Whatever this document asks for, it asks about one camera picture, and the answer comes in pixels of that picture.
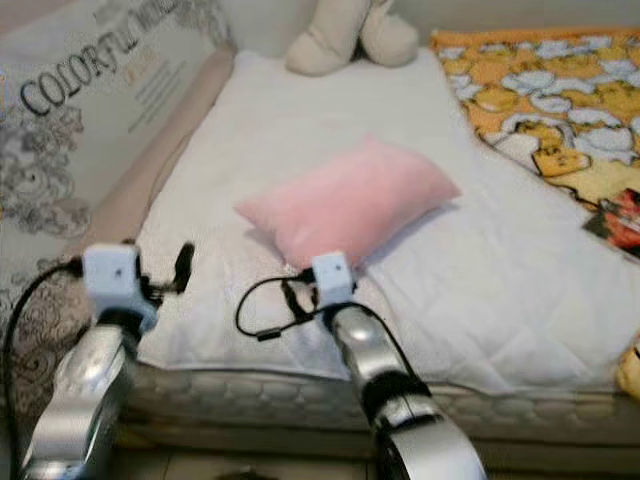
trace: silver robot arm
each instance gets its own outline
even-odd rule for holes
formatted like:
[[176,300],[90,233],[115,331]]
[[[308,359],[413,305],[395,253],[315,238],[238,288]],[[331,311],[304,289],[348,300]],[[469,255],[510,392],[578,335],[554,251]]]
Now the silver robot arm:
[[313,261],[319,307],[351,372],[356,395],[373,429],[379,477],[393,480],[486,479],[467,436],[437,407],[399,347],[374,316],[352,301],[353,279],[343,254]]
[[183,247],[172,283],[153,286],[133,245],[96,245],[83,256],[96,324],[60,363],[51,402],[40,417],[23,464],[29,480],[102,478],[115,424],[135,375],[137,346],[157,322],[165,293],[182,293],[193,246]]

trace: book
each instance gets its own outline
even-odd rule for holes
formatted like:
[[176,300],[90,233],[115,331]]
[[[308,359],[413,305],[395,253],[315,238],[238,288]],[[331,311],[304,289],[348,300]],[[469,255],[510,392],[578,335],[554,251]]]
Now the book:
[[627,188],[601,200],[600,210],[583,228],[640,261],[640,193]]

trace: white quilted pad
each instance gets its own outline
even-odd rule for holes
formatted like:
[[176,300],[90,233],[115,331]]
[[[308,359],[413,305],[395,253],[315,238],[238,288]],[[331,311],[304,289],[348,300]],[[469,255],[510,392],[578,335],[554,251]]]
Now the white quilted pad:
[[[579,206],[483,150],[466,125],[427,51],[405,68],[359,62],[317,79],[241,53],[139,237],[154,276],[169,277],[182,242],[196,243],[187,292],[167,299],[141,359],[346,378],[318,325],[266,343],[235,332],[244,290],[283,268],[232,206],[372,133],[428,155],[463,191],[370,258],[358,290],[416,370],[494,394],[613,390],[615,363],[640,328],[640,267],[584,232]],[[244,318],[247,328],[288,322],[279,289],[257,294]]]

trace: beige plush toy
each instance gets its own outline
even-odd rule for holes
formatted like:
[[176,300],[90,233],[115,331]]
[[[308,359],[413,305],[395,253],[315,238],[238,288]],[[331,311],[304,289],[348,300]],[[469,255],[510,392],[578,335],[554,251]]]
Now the beige plush toy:
[[616,379],[625,392],[640,400],[640,336],[636,340],[620,360]]
[[349,63],[358,37],[369,58],[386,67],[412,61],[418,32],[389,9],[395,0],[319,0],[311,25],[291,45],[292,72],[322,76]]

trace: cable connector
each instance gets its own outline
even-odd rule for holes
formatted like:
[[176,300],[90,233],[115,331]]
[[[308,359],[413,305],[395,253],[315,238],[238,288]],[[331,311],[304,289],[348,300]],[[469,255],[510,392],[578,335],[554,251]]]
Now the cable connector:
[[305,268],[303,271],[301,271],[296,277],[295,280],[306,283],[307,285],[310,285],[312,283],[316,282],[316,276],[313,273],[313,268],[309,267],[309,268]]
[[267,330],[260,330],[256,333],[256,339],[259,342],[266,342],[267,340],[274,340],[282,336],[281,328],[268,328]]
[[82,278],[84,269],[82,268],[82,257],[76,256],[71,258],[66,265],[65,271],[72,275],[74,278]]

